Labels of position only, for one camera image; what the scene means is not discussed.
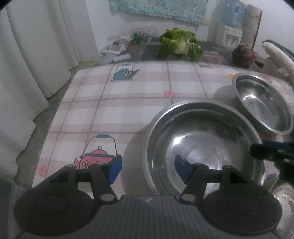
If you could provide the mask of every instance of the gray floor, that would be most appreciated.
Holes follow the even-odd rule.
[[[77,68],[70,70],[71,77],[68,82],[55,95],[47,99],[49,102],[49,107],[42,113],[37,115],[37,117],[34,119],[34,123],[36,124],[35,130],[28,142],[27,147],[23,152],[20,153],[20,155],[16,159],[18,171],[14,180],[17,183],[23,185],[26,188],[32,187],[35,170],[38,164],[43,144],[45,142],[45,138],[47,136],[57,108],[67,88],[69,87],[72,78],[77,71],[84,68],[95,67],[98,65],[98,63],[99,60],[81,62]]]

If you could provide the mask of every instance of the white logo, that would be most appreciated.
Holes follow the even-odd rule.
[[[153,201],[153,199],[149,197],[149,198],[145,199],[145,201],[150,202],[150,201]]]

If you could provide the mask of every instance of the silver screw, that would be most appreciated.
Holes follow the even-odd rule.
[[[186,193],[182,195],[182,199],[186,202],[192,202],[196,199],[196,196],[193,194]]]
[[[110,193],[105,193],[100,198],[101,198],[101,200],[103,200],[105,202],[110,202],[114,199],[114,195],[112,195]]]

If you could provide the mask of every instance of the metal bowl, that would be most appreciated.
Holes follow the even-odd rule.
[[[232,165],[256,183],[261,183],[264,163],[249,153],[261,143],[251,123],[235,109],[206,100],[187,100],[163,109],[151,121],[143,144],[143,171],[155,194],[179,196],[185,188],[174,168],[180,154],[190,163],[210,169]],[[218,189],[208,184],[206,193]]]
[[[242,112],[263,132],[286,135],[293,129],[293,116],[284,98],[268,83],[255,75],[240,73],[233,78]]]

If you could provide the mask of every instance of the blue label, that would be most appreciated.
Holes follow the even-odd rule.
[[[242,7],[235,7],[235,13],[243,14],[243,8]]]

